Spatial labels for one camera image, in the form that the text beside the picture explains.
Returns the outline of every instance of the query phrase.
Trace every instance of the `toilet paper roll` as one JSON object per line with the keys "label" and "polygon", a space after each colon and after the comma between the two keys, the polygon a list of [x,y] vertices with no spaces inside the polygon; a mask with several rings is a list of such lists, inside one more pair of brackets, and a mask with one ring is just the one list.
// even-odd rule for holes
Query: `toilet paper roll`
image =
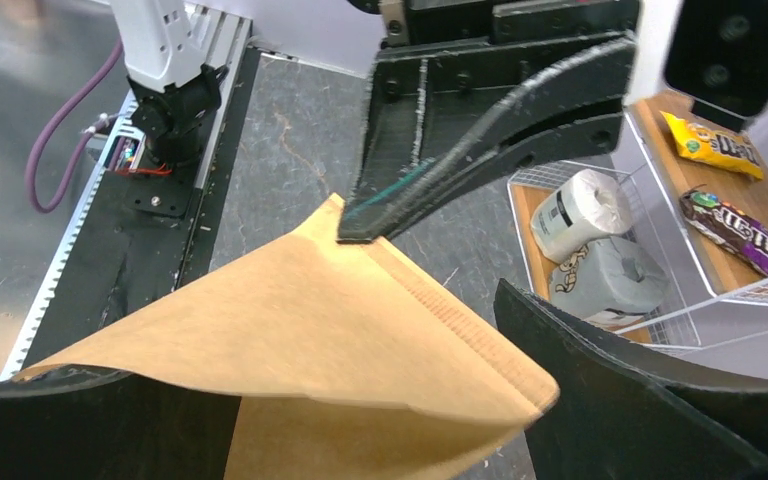
{"label": "toilet paper roll", "polygon": [[585,169],[537,207],[531,231],[543,255],[561,263],[587,242],[622,235],[631,224],[631,209],[619,183]]}

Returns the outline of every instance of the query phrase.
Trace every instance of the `yellow m&m's packet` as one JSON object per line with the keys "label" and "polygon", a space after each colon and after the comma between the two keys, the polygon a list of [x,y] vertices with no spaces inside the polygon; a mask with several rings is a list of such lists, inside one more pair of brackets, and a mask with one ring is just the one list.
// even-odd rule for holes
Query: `yellow m&m's packet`
{"label": "yellow m&m's packet", "polygon": [[712,130],[666,112],[661,112],[661,115],[673,133],[682,158],[746,173],[758,180],[764,179],[764,171],[758,163],[758,151],[745,136]]}

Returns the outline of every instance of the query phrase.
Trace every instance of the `wooden shelf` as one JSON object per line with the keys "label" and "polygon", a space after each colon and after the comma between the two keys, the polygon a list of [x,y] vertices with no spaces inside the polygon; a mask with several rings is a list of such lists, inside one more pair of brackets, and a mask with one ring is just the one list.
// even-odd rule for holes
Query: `wooden shelf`
{"label": "wooden shelf", "polygon": [[[549,300],[549,274],[557,268],[558,264],[552,262],[540,253],[540,248],[534,240],[534,234],[531,232],[531,215],[545,200],[552,190],[527,187],[524,185],[511,185],[511,201],[513,202],[514,215],[517,217],[517,225],[520,229],[520,238],[522,238],[522,247],[525,250],[526,261],[528,262],[529,273],[531,274],[531,283],[534,287],[534,293],[540,297]],[[620,328],[606,328],[606,330],[619,330]],[[633,330],[623,335],[629,340],[638,343],[652,343],[652,337],[645,328]]]}
{"label": "wooden shelf", "polygon": [[[748,175],[729,172],[701,163],[682,159],[661,112],[721,129],[690,114],[691,101],[675,92],[662,92],[637,102],[631,109],[634,120],[649,149],[651,160],[668,188],[671,200],[694,187],[711,192],[757,219],[768,228],[768,168],[760,160],[764,180],[755,181]],[[692,227],[690,240],[702,264],[713,293],[723,294],[751,285],[763,277],[734,255],[725,252]]]}

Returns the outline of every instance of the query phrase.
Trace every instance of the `paper bag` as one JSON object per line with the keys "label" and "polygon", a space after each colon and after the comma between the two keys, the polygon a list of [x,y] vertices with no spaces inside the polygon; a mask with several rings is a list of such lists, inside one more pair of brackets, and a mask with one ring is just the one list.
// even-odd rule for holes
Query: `paper bag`
{"label": "paper bag", "polygon": [[554,380],[386,240],[293,232],[21,372],[98,365],[241,397],[226,478],[451,478]]}

